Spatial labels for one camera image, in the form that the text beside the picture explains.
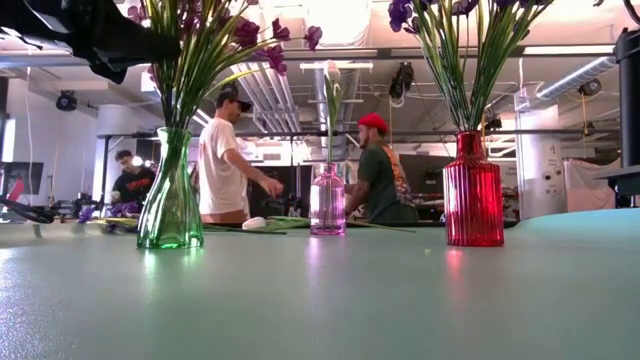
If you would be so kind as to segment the black monitor stand pole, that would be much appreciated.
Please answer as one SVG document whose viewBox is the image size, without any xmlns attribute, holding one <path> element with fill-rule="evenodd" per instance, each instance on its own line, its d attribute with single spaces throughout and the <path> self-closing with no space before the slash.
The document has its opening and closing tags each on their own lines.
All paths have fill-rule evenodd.
<svg viewBox="0 0 640 360">
<path fill-rule="evenodd" d="M 624 28 L 614 56 L 619 72 L 622 167 L 640 165 L 640 29 Z"/>
</svg>

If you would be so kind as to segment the green glass vase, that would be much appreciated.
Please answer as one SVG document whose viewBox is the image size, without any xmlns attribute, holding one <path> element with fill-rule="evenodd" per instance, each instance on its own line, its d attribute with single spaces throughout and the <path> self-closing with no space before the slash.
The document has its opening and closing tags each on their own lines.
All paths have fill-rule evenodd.
<svg viewBox="0 0 640 360">
<path fill-rule="evenodd" d="M 201 248 L 203 224 L 188 171 L 191 133 L 170 127 L 157 133 L 160 163 L 138 220 L 137 247 Z"/>
</svg>

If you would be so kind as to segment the red ribbed glass bottle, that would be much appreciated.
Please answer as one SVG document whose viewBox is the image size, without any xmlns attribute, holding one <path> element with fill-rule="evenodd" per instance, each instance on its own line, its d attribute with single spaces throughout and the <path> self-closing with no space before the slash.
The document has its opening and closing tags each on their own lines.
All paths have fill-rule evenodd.
<svg viewBox="0 0 640 360">
<path fill-rule="evenodd" d="M 481 133 L 456 135 L 456 157 L 443 169 L 446 243 L 458 247 L 504 245 L 500 168 L 483 150 Z"/>
</svg>

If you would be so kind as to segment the pale pink hanging cloth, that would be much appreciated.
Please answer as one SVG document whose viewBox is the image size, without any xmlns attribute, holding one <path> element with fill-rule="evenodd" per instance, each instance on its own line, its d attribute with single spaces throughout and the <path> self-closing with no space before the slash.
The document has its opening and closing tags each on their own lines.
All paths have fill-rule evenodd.
<svg viewBox="0 0 640 360">
<path fill-rule="evenodd" d="M 584 160 L 569 158 L 564 161 L 564 177 L 569 212 L 613 209 L 615 193 L 606 179 L 596 179 L 603 171 L 620 168 L 620 160 L 606 165 L 596 165 Z"/>
</svg>

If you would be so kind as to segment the gray ceiling beam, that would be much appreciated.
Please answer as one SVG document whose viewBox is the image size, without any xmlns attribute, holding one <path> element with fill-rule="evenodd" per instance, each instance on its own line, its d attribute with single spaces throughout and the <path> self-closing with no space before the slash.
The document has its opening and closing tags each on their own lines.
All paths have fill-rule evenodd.
<svg viewBox="0 0 640 360">
<path fill-rule="evenodd" d="M 595 45 L 518 45 L 510 57 L 596 57 L 610 56 L 613 44 Z M 397 48 L 328 48 L 309 52 L 301 49 L 284 51 L 288 61 L 373 61 L 415 60 L 421 58 L 420 47 Z M 84 66 L 86 60 L 75 58 L 61 50 L 0 51 L 0 68 Z"/>
</svg>

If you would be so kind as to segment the gray desk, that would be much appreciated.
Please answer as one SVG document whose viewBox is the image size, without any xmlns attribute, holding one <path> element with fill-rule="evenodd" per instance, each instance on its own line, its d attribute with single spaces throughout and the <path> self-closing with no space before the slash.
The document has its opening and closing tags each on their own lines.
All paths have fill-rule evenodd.
<svg viewBox="0 0 640 360">
<path fill-rule="evenodd" d="M 598 172 L 595 180 L 607 180 L 620 196 L 640 195 L 640 165 Z"/>
</svg>

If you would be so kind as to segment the teal table mat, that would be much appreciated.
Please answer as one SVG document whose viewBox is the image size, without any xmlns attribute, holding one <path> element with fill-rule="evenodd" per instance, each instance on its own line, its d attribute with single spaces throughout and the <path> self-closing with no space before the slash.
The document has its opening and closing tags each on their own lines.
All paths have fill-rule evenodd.
<svg viewBox="0 0 640 360">
<path fill-rule="evenodd" d="M 0 359 L 640 360 L 640 209 L 534 218 L 498 248 L 2 224 Z"/>
</svg>

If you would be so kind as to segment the black aluminium table frame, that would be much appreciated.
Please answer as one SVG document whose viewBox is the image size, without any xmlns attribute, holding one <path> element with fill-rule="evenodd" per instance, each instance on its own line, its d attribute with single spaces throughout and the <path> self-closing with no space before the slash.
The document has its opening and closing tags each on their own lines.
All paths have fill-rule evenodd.
<svg viewBox="0 0 640 360">
<path fill-rule="evenodd" d="M 346 226 L 348 228 L 388 228 L 388 229 L 400 229 L 400 228 L 444 228 L 446 225 L 445 222 L 415 222 L 415 223 L 391 223 L 384 225 L 376 225 L 370 224 L 367 222 L 348 220 L 346 222 Z M 204 224 L 203 228 L 205 230 L 241 230 L 241 224 Z M 256 228 L 257 231 L 266 231 L 266 232 L 274 232 L 274 231 L 284 231 L 285 229 L 309 229 L 310 221 L 308 219 L 268 219 L 267 223 L 264 226 L 259 226 Z"/>
</svg>

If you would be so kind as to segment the dark monitor with red mark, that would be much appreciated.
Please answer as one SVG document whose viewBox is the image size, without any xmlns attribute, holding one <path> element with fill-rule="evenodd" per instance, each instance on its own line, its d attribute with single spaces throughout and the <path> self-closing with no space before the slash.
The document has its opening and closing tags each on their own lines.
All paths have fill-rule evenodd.
<svg viewBox="0 0 640 360">
<path fill-rule="evenodd" d="M 0 195 L 38 195 L 43 173 L 42 162 L 0 162 Z"/>
</svg>

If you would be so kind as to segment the black diagonal bar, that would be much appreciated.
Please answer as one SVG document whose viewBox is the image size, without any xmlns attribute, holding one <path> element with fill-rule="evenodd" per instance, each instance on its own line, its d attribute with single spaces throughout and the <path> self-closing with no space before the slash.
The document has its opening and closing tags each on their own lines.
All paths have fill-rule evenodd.
<svg viewBox="0 0 640 360">
<path fill-rule="evenodd" d="M 26 220 L 40 224 L 51 224 L 54 222 L 54 215 L 52 213 L 31 205 L 9 199 L 0 199 L 0 204 Z"/>
</svg>

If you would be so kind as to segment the black computer monitor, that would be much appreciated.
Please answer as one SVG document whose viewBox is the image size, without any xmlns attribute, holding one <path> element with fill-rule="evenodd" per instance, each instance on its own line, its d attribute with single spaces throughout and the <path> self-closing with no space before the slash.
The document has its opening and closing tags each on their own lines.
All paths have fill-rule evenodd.
<svg viewBox="0 0 640 360">
<path fill-rule="evenodd" d="M 453 161 L 452 157 L 422 156 L 419 170 L 420 194 L 442 195 L 444 193 L 444 168 Z"/>
</svg>

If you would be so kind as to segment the person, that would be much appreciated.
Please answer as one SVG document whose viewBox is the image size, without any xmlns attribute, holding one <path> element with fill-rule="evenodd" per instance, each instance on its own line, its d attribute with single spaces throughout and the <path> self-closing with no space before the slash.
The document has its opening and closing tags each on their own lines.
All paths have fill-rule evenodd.
<svg viewBox="0 0 640 360">
<path fill-rule="evenodd" d="M 418 214 L 404 168 L 385 140 L 389 131 L 385 120 L 377 113 L 363 115 L 358 121 L 358 131 L 361 154 L 357 181 L 345 186 L 345 193 L 350 196 L 345 215 L 363 206 L 371 224 L 416 223 Z"/>
<path fill-rule="evenodd" d="M 135 165 L 129 150 L 118 151 L 115 160 L 122 172 L 112 187 L 111 202 L 142 204 L 155 181 L 155 172 L 148 167 Z"/>
<path fill-rule="evenodd" d="M 234 124 L 251 104 L 218 102 L 215 116 L 199 135 L 198 190 L 199 213 L 205 224 L 242 224 L 249 219 L 247 183 L 253 180 L 270 196 L 276 197 L 283 185 L 253 167 L 240 153 Z"/>
</svg>

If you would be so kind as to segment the white tube light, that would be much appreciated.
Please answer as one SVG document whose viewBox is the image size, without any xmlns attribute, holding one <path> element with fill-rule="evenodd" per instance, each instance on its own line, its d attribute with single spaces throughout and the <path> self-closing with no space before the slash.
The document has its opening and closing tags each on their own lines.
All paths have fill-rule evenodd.
<svg viewBox="0 0 640 360">
<path fill-rule="evenodd" d="M 371 62 L 303 62 L 299 65 L 301 70 L 316 70 L 316 69 L 365 69 L 371 71 L 373 69 L 373 63 Z"/>
</svg>

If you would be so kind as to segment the pink ribbed glass bottle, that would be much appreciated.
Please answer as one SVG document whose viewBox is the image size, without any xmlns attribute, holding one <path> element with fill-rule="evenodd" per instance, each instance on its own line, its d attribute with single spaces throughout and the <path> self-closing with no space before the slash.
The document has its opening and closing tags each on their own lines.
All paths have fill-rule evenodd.
<svg viewBox="0 0 640 360">
<path fill-rule="evenodd" d="M 320 167 L 310 189 L 310 233 L 314 236 L 341 236 L 346 232 L 344 183 L 334 163 Z"/>
</svg>

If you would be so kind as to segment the white round column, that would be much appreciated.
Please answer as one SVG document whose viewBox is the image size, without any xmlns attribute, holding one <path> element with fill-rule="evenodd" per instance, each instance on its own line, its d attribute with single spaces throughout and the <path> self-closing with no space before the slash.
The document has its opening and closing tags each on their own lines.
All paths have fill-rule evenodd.
<svg viewBox="0 0 640 360">
<path fill-rule="evenodd" d="M 517 188 L 520 219 L 567 211 L 558 106 L 518 112 L 516 129 Z"/>
</svg>

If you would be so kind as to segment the black horizontal frame bar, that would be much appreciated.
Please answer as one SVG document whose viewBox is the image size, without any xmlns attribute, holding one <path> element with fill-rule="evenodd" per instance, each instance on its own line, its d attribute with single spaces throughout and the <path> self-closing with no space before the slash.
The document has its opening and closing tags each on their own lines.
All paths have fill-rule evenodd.
<svg viewBox="0 0 640 360">
<path fill-rule="evenodd" d="M 491 130 L 485 131 L 485 135 L 595 135 L 595 134 L 611 134 L 611 133 L 620 133 L 620 128 L 594 128 L 589 129 L 587 131 L 581 129 L 515 129 L 515 130 Z M 356 130 L 351 131 L 334 131 L 333 135 L 357 135 Z M 444 137 L 444 136 L 455 136 L 457 132 L 455 130 L 394 130 L 392 135 L 399 137 L 408 137 L 408 136 L 434 136 L 434 137 Z M 328 136 L 327 131 L 321 130 L 312 130 L 312 131 L 299 131 L 299 132 L 239 132 L 236 133 L 239 137 L 305 137 L 305 136 L 316 136 L 316 137 L 326 137 Z M 107 139 L 113 137 L 123 137 L 123 138 L 135 138 L 135 139 L 151 139 L 156 137 L 155 133 L 148 132 L 135 132 L 131 134 L 98 134 L 98 139 Z"/>
</svg>

